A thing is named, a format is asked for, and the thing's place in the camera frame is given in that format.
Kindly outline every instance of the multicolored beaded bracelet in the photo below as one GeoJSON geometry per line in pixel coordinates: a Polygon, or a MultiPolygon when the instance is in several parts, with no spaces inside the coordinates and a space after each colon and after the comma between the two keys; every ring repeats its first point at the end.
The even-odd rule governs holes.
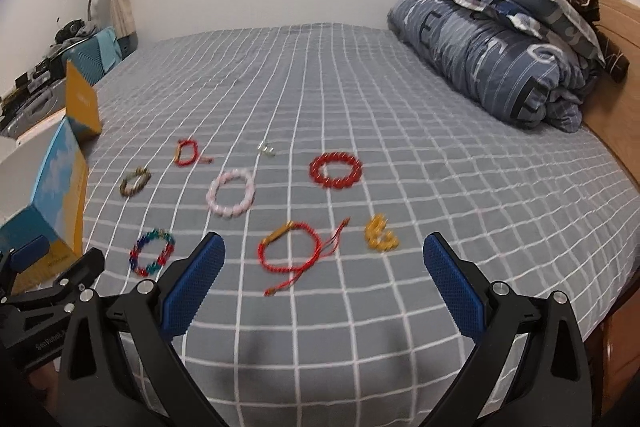
{"type": "Polygon", "coordinates": [[[145,235],[142,235],[142,237],[136,241],[135,247],[133,247],[131,252],[129,252],[129,266],[131,267],[131,270],[140,275],[140,277],[149,277],[150,275],[160,271],[162,266],[166,264],[167,260],[174,252],[174,248],[175,238],[170,232],[167,232],[166,230],[153,229],[151,232],[146,232],[145,235]],[[155,261],[147,264],[145,268],[140,268],[138,266],[138,256],[140,255],[140,251],[142,251],[142,249],[154,239],[162,239],[163,241],[166,241],[166,246],[155,261]]]}
{"type": "Polygon", "coordinates": [[[131,196],[135,196],[140,192],[140,190],[146,187],[146,184],[148,184],[150,179],[151,172],[149,172],[149,169],[138,167],[134,172],[131,172],[124,176],[124,178],[120,182],[120,195],[123,198],[130,198],[131,196]],[[139,178],[136,184],[131,188],[127,187],[127,184],[136,178],[139,178]]]}

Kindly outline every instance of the yellow beaded bracelet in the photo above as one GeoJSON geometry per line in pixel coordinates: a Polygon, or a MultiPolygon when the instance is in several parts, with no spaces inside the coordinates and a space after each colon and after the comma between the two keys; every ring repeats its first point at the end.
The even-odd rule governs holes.
{"type": "Polygon", "coordinates": [[[367,241],[369,248],[385,252],[400,246],[400,240],[395,233],[387,230],[383,234],[385,227],[386,219],[382,214],[376,214],[367,223],[364,228],[364,239],[367,241]]]}

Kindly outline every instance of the pink beaded bracelet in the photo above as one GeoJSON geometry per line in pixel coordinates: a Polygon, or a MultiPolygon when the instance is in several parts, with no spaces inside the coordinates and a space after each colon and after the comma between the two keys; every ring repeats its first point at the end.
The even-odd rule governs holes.
{"type": "Polygon", "coordinates": [[[222,217],[238,217],[244,214],[254,202],[255,184],[254,177],[247,169],[233,169],[232,171],[220,172],[207,192],[207,204],[211,212],[222,217]],[[234,206],[221,206],[216,203],[216,195],[220,185],[224,185],[231,180],[244,179],[244,199],[234,206]]]}

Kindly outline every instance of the red beaded bracelet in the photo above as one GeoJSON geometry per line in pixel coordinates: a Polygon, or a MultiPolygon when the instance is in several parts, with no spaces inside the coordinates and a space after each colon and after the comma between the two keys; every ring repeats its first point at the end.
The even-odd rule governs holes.
{"type": "Polygon", "coordinates": [[[309,268],[311,268],[316,263],[316,261],[318,261],[318,259],[320,259],[321,257],[328,257],[334,254],[334,252],[338,248],[338,245],[340,245],[340,232],[342,232],[342,229],[349,224],[349,219],[350,219],[349,217],[347,217],[346,219],[343,219],[342,222],[340,223],[340,226],[338,226],[337,230],[335,231],[334,235],[324,243],[322,242],[322,239],[320,239],[318,232],[312,229],[310,225],[308,225],[307,223],[295,222],[295,221],[289,221],[288,223],[282,225],[275,232],[270,233],[270,235],[265,237],[262,241],[260,241],[260,243],[258,243],[257,254],[258,254],[258,261],[260,261],[260,264],[262,265],[262,267],[265,270],[270,271],[271,273],[292,273],[293,274],[285,282],[278,284],[277,286],[272,286],[271,288],[266,289],[264,292],[264,295],[265,296],[276,295],[276,292],[289,288],[291,285],[295,284],[295,282],[298,279],[300,279],[300,277],[302,277],[302,274],[305,271],[307,271],[309,268]],[[273,241],[276,241],[276,239],[279,239],[290,230],[304,230],[306,233],[308,233],[311,236],[311,238],[313,238],[316,244],[314,248],[314,253],[311,254],[311,257],[309,257],[306,263],[300,264],[297,266],[273,266],[273,264],[267,263],[264,257],[264,250],[271,243],[273,243],[273,241]],[[329,245],[333,245],[332,249],[326,253],[322,253],[327,247],[329,247],[329,245]]]}
{"type": "Polygon", "coordinates": [[[326,152],[315,158],[309,164],[309,176],[317,184],[325,188],[349,188],[354,183],[360,181],[362,176],[362,162],[356,156],[347,152],[326,152]],[[320,173],[322,166],[327,163],[340,162],[351,166],[351,172],[344,178],[330,178],[320,173]]]}

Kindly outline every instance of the grid-pattern bedsheet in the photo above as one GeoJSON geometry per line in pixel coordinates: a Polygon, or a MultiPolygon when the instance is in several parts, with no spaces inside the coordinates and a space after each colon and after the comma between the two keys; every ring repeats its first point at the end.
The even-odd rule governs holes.
{"type": "MultiPolygon", "coordinates": [[[[84,212],[85,245],[106,252],[97,289],[132,289],[139,279],[128,252],[143,231],[171,229],[176,259],[207,230],[223,236],[225,267],[174,343],[233,427],[422,419],[472,348],[424,269],[428,233],[442,232],[490,280],[520,293],[564,290],[584,335],[634,263],[640,196],[594,136],[494,120],[388,31],[325,23],[173,39],[133,54],[97,90],[104,131],[90,154],[84,212]],[[190,136],[213,165],[172,165],[177,139],[190,136]],[[265,137],[274,158],[257,155],[265,137]],[[361,182],[343,191],[310,183],[308,163],[325,150],[356,153],[361,182]],[[120,179],[137,166],[151,169],[151,181],[125,200],[120,179]],[[255,172],[257,193],[247,214],[226,220],[207,211],[205,192],[235,167],[255,172]],[[386,254],[363,237],[378,212],[401,241],[386,254]],[[282,281],[258,265],[262,237],[288,219],[328,237],[346,216],[334,257],[294,289],[262,296],[282,281]]],[[[219,199],[242,194],[237,185],[219,199]]],[[[294,233],[268,257],[302,262],[311,245],[294,233]]],[[[514,368],[510,360],[494,403],[514,368]]]]}

